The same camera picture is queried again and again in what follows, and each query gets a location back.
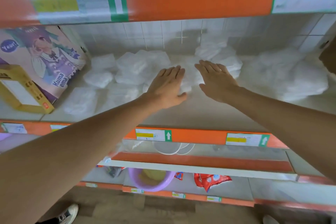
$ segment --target person's right hand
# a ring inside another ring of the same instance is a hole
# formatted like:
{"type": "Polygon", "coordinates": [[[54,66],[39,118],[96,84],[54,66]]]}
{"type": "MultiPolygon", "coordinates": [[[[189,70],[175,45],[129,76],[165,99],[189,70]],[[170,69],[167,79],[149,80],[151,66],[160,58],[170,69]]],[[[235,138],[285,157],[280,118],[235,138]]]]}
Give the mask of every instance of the person's right hand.
{"type": "Polygon", "coordinates": [[[238,83],[224,65],[200,60],[199,64],[195,64],[195,67],[204,79],[205,84],[201,83],[199,85],[201,90],[217,102],[227,103],[235,89],[239,88],[238,83]]]}

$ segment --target shoe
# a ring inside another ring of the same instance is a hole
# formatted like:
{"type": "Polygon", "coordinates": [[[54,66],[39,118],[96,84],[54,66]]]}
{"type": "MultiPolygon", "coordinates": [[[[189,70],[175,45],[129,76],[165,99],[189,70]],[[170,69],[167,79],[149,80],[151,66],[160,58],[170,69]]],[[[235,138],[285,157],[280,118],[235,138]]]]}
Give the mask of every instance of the shoe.
{"type": "Polygon", "coordinates": [[[71,224],[78,213],[78,205],[72,204],[69,206],[68,209],[66,209],[59,217],[58,217],[58,223],[59,224],[71,224]]]}

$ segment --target anime character illustration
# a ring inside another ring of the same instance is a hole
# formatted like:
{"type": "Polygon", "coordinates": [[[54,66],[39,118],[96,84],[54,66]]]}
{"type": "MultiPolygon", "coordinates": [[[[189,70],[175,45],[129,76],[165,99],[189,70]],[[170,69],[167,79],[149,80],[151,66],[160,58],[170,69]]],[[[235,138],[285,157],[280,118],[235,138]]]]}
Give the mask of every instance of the anime character illustration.
{"type": "Polygon", "coordinates": [[[58,86],[55,80],[70,79],[85,65],[85,59],[73,48],[57,44],[58,36],[48,32],[44,26],[6,29],[6,32],[20,47],[27,48],[34,71],[48,84],[58,86]]]}

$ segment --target hand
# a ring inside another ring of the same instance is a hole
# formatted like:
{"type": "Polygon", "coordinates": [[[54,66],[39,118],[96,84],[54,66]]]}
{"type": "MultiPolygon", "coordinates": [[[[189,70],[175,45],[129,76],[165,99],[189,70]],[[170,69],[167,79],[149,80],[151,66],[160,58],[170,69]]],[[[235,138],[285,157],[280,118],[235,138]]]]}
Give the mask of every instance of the hand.
{"type": "Polygon", "coordinates": [[[230,75],[224,65],[200,60],[195,67],[200,71],[205,84],[200,84],[201,90],[213,100],[227,103],[232,92],[239,88],[238,83],[230,75]]]}
{"type": "Polygon", "coordinates": [[[157,101],[160,109],[179,105],[187,99],[185,92],[179,95],[185,71],[181,66],[162,69],[145,94],[154,101],[157,101]]]}

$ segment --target purple bowl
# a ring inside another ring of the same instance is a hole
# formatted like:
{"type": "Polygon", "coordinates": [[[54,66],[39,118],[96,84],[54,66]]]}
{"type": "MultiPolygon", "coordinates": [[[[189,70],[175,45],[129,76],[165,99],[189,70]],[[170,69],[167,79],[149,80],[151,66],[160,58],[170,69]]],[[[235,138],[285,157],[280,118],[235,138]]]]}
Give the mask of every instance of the purple bowl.
{"type": "Polygon", "coordinates": [[[143,189],[145,191],[150,191],[150,192],[156,192],[163,190],[165,187],[167,187],[170,182],[174,179],[174,175],[176,172],[173,171],[166,171],[166,176],[165,178],[158,184],[158,185],[148,185],[143,183],[140,178],[139,174],[142,172],[141,168],[128,168],[128,174],[131,180],[134,182],[135,186],[138,189],[143,189]]]}

